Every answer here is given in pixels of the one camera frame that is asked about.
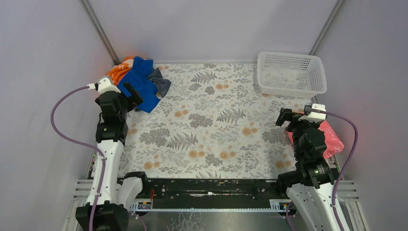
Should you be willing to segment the blue towel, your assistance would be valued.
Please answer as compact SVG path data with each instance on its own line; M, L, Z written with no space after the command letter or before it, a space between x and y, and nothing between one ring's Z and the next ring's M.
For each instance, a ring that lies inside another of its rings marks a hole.
M137 108L141 111L150 113L160 102L160 99L156 96L156 86L147 79L147 76L153 71L153 60L145 60L141 57L134 57L132 69L122 78L117 84L117 87L122 93L125 89L123 84L129 82L132 87L137 90L144 102L137 107L128 107L131 111Z

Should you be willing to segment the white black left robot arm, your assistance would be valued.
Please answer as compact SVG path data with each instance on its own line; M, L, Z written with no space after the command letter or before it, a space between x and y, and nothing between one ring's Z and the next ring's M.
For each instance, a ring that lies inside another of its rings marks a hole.
M99 97L102 121L97 125L95 176L86 203L76 209L75 217L85 231L126 231L129 212L143 190L145 175L130 173L117 188L120 157L124 150L128 126L128 101L120 89L107 78L89 85Z

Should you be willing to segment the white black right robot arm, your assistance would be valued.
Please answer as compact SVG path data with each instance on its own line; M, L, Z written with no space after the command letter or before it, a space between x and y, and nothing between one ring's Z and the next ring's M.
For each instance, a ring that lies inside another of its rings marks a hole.
M303 114L281 108L276 126L289 123L296 169L279 174L277 182L310 231L348 231L336 195L340 181L323 156L327 146L319 127L325 119L325 111L314 106L306 106Z

